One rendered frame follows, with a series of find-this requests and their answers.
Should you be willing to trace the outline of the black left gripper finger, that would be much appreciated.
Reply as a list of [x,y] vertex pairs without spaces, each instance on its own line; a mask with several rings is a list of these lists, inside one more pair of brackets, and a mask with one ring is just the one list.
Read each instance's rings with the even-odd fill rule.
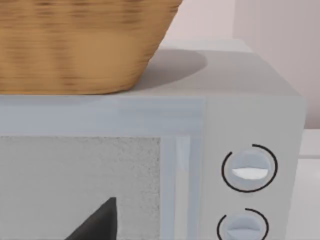
[[110,197],[65,240],[117,240],[117,198]]

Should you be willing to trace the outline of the pale microwave door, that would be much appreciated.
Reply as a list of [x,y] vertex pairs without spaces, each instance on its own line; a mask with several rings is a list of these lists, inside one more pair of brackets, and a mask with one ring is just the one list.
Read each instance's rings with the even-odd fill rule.
[[0,240],[65,240],[116,203],[118,240],[199,240],[207,101],[1,95]]

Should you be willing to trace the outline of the pale round microwave knob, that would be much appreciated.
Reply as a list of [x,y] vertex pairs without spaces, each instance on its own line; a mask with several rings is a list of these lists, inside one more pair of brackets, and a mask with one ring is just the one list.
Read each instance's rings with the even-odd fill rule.
[[230,183],[241,190],[262,187],[270,178],[273,165],[260,150],[249,149],[233,154],[227,161],[226,176]]
[[241,213],[228,216],[222,226],[224,240],[261,240],[264,227],[252,214]]

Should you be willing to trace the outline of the woven wicker basket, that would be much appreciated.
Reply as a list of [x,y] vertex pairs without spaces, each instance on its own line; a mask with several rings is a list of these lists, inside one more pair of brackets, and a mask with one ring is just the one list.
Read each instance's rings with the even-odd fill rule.
[[0,95],[137,84],[183,0],[0,0]]

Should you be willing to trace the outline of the pale microwave oven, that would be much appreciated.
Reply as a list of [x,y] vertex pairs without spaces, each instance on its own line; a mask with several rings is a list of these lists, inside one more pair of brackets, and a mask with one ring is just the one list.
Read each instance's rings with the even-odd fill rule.
[[[285,240],[306,106],[302,96],[265,60],[237,40],[164,44],[129,96],[194,96],[207,102],[198,240],[224,240],[228,216],[251,214],[260,240]],[[269,157],[269,180],[256,189],[230,183],[233,154]]]

